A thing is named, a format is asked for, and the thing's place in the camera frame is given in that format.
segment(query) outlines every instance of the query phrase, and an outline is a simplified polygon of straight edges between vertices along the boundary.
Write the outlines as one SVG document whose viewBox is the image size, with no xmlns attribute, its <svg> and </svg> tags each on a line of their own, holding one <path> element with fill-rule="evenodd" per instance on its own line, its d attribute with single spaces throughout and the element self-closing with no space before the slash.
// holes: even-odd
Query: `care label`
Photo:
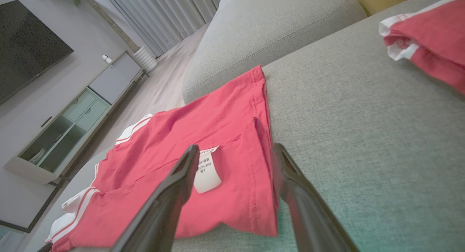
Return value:
<svg viewBox="0 0 465 252">
<path fill-rule="evenodd" d="M 199 157 L 199 167 L 195 173 L 194 187 L 199 193 L 207 192 L 221 184 L 221 179 L 216 173 L 215 165 L 211 153 L 216 148 L 202 150 Z"/>
</svg>

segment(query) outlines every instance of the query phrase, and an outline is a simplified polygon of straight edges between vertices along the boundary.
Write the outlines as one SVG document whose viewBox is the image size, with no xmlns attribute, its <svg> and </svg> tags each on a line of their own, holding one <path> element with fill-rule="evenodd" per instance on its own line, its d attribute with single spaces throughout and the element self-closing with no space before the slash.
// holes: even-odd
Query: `tv screen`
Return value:
<svg viewBox="0 0 465 252">
<path fill-rule="evenodd" d="M 0 5 L 0 104 L 72 52 L 18 0 Z"/>
</svg>

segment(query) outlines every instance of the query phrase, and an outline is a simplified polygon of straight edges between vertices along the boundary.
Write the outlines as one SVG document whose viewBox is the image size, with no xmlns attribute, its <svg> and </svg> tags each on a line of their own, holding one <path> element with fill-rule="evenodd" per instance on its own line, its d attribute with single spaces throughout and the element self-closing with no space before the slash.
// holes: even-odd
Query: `gray fabric upholstery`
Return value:
<svg viewBox="0 0 465 252">
<path fill-rule="evenodd" d="M 465 96 L 392 60 L 377 33 L 437 1 L 409 0 L 263 67 L 272 139 L 361 251 L 465 248 Z"/>
<path fill-rule="evenodd" d="M 32 238 L 25 249 L 25 252 L 37 252 L 43 245 L 45 245 L 45 239 L 47 239 L 48 234 L 50 233 L 50 228 L 52 227 L 53 222 L 59 217 L 63 216 L 65 212 L 61 209 L 61 204 L 65 201 L 79 193 L 81 190 L 90 186 L 93 179 L 95 178 L 95 164 L 102 161 L 106 158 L 106 153 L 110 151 L 111 148 L 106 149 L 94 157 L 92 157 L 73 177 L 71 182 L 63 190 L 60 197 L 57 198 L 55 203 L 50 208 L 49 212 L 45 217 L 39 221 L 39 223 L 34 228 L 31 233 Z"/>
<path fill-rule="evenodd" d="M 186 73 L 184 101 L 366 16 L 356 0 L 222 0 Z"/>
<path fill-rule="evenodd" d="M 214 230 L 188 239 L 176 239 L 171 251 L 173 252 L 272 252 L 297 251 L 291 217 L 286 203 L 282 202 L 278 213 L 279 236 L 262 237 L 251 233 L 234 230 L 227 225 L 220 225 Z M 108 252 L 109 248 L 75 247 L 72 252 Z"/>
</svg>

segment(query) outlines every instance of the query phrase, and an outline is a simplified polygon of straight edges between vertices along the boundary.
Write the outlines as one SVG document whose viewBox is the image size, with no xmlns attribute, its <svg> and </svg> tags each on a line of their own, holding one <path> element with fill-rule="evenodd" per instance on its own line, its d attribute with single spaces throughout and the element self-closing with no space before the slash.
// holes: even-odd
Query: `white wall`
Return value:
<svg viewBox="0 0 465 252">
<path fill-rule="evenodd" d="M 13 0 L 0 0 L 6 3 Z M 19 0 L 74 52 L 0 105 L 0 219 L 28 227 L 54 187 L 38 185 L 3 169 L 105 68 L 103 54 L 116 58 L 129 49 L 85 1 Z"/>
<path fill-rule="evenodd" d="M 124 18 L 123 14 L 118 11 L 118 9 L 110 0 L 95 0 L 95 2 L 97 2 L 103 8 L 103 10 L 105 10 L 105 12 L 115 21 L 115 23 L 121 27 L 126 35 L 128 35 L 129 38 L 131 38 L 134 43 L 136 43 L 136 45 L 139 47 L 145 46 L 148 48 L 141 36 L 139 36 L 128 20 Z"/>
</svg>

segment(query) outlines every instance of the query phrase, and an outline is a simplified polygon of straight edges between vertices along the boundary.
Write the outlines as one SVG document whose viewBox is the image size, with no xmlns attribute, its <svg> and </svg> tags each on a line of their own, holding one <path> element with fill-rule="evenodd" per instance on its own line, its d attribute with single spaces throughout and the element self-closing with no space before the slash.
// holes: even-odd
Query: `folded clothing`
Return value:
<svg viewBox="0 0 465 252">
<path fill-rule="evenodd" d="M 219 146 L 211 153 L 221 184 L 193 188 L 181 210 L 176 238 L 205 233 L 220 223 L 277 236 L 278 200 L 272 185 L 271 136 L 260 66 L 218 90 L 130 126 L 96 164 L 95 179 L 71 198 L 46 242 L 54 252 L 111 247 L 186 148 Z"/>
<path fill-rule="evenodd" d="M 388 55 L 465 93 L 465 0 L 442 0 L 379 23 Z"/>
</svg>

